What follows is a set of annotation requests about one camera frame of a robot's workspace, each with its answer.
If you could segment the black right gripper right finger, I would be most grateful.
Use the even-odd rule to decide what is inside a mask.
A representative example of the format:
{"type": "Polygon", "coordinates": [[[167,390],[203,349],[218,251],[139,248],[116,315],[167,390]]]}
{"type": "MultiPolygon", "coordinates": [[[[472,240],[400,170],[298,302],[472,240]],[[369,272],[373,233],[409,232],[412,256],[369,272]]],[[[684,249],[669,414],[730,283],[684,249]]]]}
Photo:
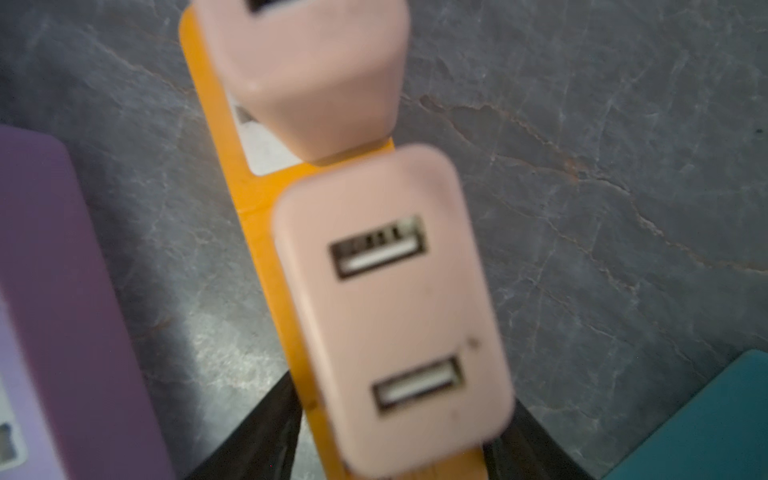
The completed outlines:
{"type": "Polygon", "coordinates": [[[505,430],[483,445],[483,455],[491,480],[594,480],[560,447],[519,399],[505,430]]]}

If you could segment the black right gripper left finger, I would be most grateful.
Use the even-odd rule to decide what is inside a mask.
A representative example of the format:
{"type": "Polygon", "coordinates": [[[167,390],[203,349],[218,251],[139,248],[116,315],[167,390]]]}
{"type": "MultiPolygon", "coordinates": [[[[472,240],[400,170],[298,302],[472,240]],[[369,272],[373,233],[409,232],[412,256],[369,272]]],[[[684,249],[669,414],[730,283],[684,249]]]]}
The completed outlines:
{"type": "Polygon", "coordinates": [[[232,434],[187,478],[289,479],[302,416],[291,374],[285,373],[232,434]]]}

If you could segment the purple power strip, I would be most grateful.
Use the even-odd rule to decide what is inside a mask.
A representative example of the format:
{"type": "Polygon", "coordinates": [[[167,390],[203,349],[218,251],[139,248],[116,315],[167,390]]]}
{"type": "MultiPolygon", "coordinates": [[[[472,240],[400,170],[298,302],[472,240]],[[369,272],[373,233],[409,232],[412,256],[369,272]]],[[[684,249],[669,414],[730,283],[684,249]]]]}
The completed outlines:
{"type": "Polygon", "coordinates": [[[1,130],[1,475],[171,479],[73,164],[1,130]]]}

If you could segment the orange power strip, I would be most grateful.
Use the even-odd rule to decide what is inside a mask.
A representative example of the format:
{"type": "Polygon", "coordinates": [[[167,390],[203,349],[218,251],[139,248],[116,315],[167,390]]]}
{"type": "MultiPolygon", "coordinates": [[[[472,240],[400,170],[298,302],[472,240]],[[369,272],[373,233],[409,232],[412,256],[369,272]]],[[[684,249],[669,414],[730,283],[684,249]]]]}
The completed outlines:
{"type": "Polygon", "coordinates": [[[394,145],[390,136],[322,164],[299,159],[225,90],[213,69],[191,4],[182,15],[179,30],[184,56],[323,470],[330,479],[347,479],[350,471],[342,462],[321,406],[299,321],[271,237],[271,213],[279,195],[297,181],[390,152],[394,145]]]}

